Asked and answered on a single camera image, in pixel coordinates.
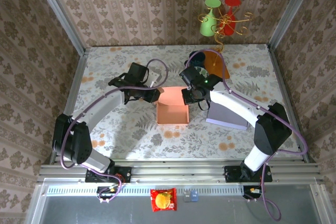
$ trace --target red snack package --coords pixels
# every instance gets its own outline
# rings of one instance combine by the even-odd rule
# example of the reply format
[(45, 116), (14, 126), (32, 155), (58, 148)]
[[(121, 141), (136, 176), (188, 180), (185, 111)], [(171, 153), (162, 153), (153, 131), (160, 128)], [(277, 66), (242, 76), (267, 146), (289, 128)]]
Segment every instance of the red snack package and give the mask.
[(168, 190), (151, 189), (151, 202), (153, 212), (177, 210), (176, 188)]

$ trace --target pink box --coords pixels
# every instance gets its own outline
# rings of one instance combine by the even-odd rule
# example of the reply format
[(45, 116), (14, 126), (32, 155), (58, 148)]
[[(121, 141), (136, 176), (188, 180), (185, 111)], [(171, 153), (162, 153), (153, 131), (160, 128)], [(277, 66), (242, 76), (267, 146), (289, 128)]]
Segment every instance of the pink box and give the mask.
[(161, 88), (156, 104), (156, 121), (159, 125), (187, 125), (189, 106), (184, 105), (182, 89), (186, 87)]

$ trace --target table surface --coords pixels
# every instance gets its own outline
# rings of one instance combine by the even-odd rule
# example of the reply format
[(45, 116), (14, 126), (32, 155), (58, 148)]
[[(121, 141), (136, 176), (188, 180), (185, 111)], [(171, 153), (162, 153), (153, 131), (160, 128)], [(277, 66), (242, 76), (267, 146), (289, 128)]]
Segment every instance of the table surface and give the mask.
[[(178, 76), (184, 61), (196, 46), (127, 46), (91, 48), (88, 54), (75, 110), (103, 94), (108, 82), (127, 72), (132, 62), (142, 65), (152, 58), (163, 60), (169, 68), (165, 87), (184, 86)], [(266, 45), (226, 45), (223, 52), (232, 89), (247, 94), (265, 106), (284, 103)], [(159, 62), (151, 71), (164, 74)], [(187, 126), (157, 125), (156, 107), (145, 101), (129, 102), (111, 111), (91, 132), (93, 147), (111, 158), (230, 158), (243, 159), (252, 149), (254, 128), (246, 131), (206, 123), (206, 111), (190, 105)], [(298, 151), (296, 137), (289, 137), (282, 149)], [(299, 158), (288, 154), (277, 157)]]

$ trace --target metal base plate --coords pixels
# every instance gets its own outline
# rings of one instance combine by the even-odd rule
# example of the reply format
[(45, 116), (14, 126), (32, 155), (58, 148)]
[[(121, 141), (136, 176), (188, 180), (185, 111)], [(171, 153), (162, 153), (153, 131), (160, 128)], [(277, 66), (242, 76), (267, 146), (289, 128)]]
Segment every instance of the metal base plate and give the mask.
[[(132, 174), (131, 172), (132, 172), (132, 167), (114, 166), (113, 173), (107, 172), (107, 174), (114, 175), (118, 173), (124, 178), (124, 181), (123, 181), (124, 183), (129, 183), (131, 181), (131, 174)], [(118, 183), (118, 181), (115, 178), (99, 176), (90, 170), (87, 170), (86, 172), (85, 182), (86, 183)]]
[[(251, 180), (247, 180), (247, 178), (240, 178), (241, 171), (240, 166), (233, 165), (233, 166), (224, 166), (224, 173), (225, 173), (225, 182), (226, 183), (243, 183), (243, 182), (261, 182), (261, 175), (263, 169), (259, 169), (255, 176), (251, 178)], [(265, 171), (265, 182), (272, 182), (272, 174), (269, 166), (266, 166)]]

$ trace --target purple wire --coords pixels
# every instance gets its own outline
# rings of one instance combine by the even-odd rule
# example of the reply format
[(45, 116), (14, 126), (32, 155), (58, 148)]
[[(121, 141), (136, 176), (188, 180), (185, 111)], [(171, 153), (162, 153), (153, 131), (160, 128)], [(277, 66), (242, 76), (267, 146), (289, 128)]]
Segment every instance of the purple wire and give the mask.
[[(148, 67), (148, 65), (153, 62), (153, 61), (159, 61), (163, 64), (164, 68), (165, 68), (165, 71), (166, 71), (166, 75), (165, 75), (165, 78), (164, 80), (158, 84), (157, 86), (154, 86), (154, 87), (151, 87), (151, 88), (143, 88), (143, 87), (133, 87), (133, 86), (126, 86), (126, 87), (120, 87), (120, 88), (115, 88), (113, 90), (110, 90), (109, 92), (105, 93), (104, 95), (100, 96), (99, 98), (97, 98), (94, 102), (92, 102), (85, 110), (83, 110), (83, 112), (81, 112), (69, 125), (68, 127), (68, 130), (67, 132), (65, 133), (65, 136), (64, 136), (64, 140), (62, 142), (62, 146), (61, 146), (61, 154), (60, 154), (60, 163), (61, 163), (61, 166), (64, 168), (64, 169), (71, 169), (75, 164), (71, 164), (69, 166), (67, 166), (64, 162), (64, 152), (65, 152), (65, 146), (66, 146), (66, 142), (67, 142), (67, 139), (68, 139), (68, 136), (71, 132), (71, 129), (73, 128), (73, 126), (77, 123), (77, 121), (85, 114), (87, 113), (93, 106), (95, 106), (98, 102), (100, 102), (102, 99), (104, 99), (105, 97), (107, 97), (108, 95), (118, 91), (118, 90), (123, 90), (123, 89), (137, 89), (137, 90), (153, 90), (153, 89), (156, 89), (158, 87), (160, 87), (161, 85), (163, 85), (167, 78), (168, 78), (168, 67), (167, 65), (160, 59), (151, 59), (146, 67)], [(92, 172), (96, 173), (96, 174), (99, 174), (101, 176), (106, 176), (106, 177), (113, 177), (113, 178), (116, 178), (118, 181), (119, 181), (119, 186), (118, 186), (118, 190), (117, 192), (115, 193), (115, 195), (113, 195), (113, 197), (111, 199), (113, 199), (115, 196), (117, 196), (117, 194), (120, 192), (120, 189), (121, 188), (121, 180), (118, 178), (118, 177), (115, 177), (113, 175), (108, 175), (108, 174), (103, 174), (103, 173), (100, 173), (96, 170), (93, 170), (93, 169), (90, 169)]]
[[(290, 125), (289, 123), (287, 123), (285, 120), (283, 120), (282, 118), (278, 117), (277, 115), (273, 114), (272, 112), (268, 111), (267, 109), (257, 105), (256, 103), (254, 103), (253, 101), (250, 101), (244, 97), (242, 97), (241, 95), (237, 94), (236, 92), (234, 92), (232, 89), (230, 89), (230, 87), (227, 85), (226, 81), (225, 81), (225, 69), (226, 69), (226, 65), (225, 65), (225, 61), (224, 61), (224, 58), (222, 56), (222, 54), (220, 54), (219, 52), (215, 51), (215, 50), (212, 50), (212, 49), (202, 49), (202, 50), (199, 50), (199, 51), (196, 51), (194, 52), (190, 57), (189, 57), (189, 60), (187, 62), (187, 64), (185, 65), (185, 68), (187, 68), (189, 66), (189, 62), (190, 60), (199, 52), (202, 52), (202, 51), (208, 51), (208, 52), (214, 52), (216, 53), (222, 60), (222, 63), (223, 63), (223, 71), (222, 71), (222, 78), (223, 78), (223, 85), (224, 87), (226, 88), (226, 90), (229, 92), (229, 94), (232, 94), (233, 96), (237, 97), (238, 99), (242, 100), (243, 102), (251, 105), (251, 106), (254, 106), (256, 107), (257, 109), (260, 109), (261, 111), (263, 111), (264, 113), (267, 113), (271, 116), (273, 116), (276, 120), (278, 120), (279, 122), (281, 122), (282, 124), (284, 124), (286, 127), (290, 128), (294, 133), (295, 135), (300, 139), (300, 141), (302, 142), (303, 144), (303, 151), (301, 152), (292, 152), (292, 151), (287, 151), (287, 150), (278, 150), (278, 152), (283, 152), (283, 153), (288, 153), (288, 154), (295, 154), (295, 155), (304, 155), (307, 153), (308, 151), (308, 146), (307, 146), (307, 142), (306, 140), (304, 140), (303, 136), (300, 134), (299, 131), (297, 131), (292, 125)], [(262, 167), (262, 171), (263, 171), (263, 174), (261, 176), (261, 193), (262, 193), (262, 201), (264, 202), (264, 206), (265, 206), (265, 209), (268, 213), (268, 215), (274, 220), (274, 221), (280, 221), (281, 220), (281, 211), (279, 209), (279, 207), (271, 200), (269, 199), (266, 199), (265, 198), (265, 170), (266, 170), (266, 164), (268, 161), (270, 161), (273, 157), (274, 157), (275, 153), (270, 156), (266, 162), (264, 163), (263, 167)], [(268, 209), (268, 206), (266, 205), (266, 202), (272, 204), (279, 212), (279, 218), (275, 218), (271, 212), (269, 211)]]

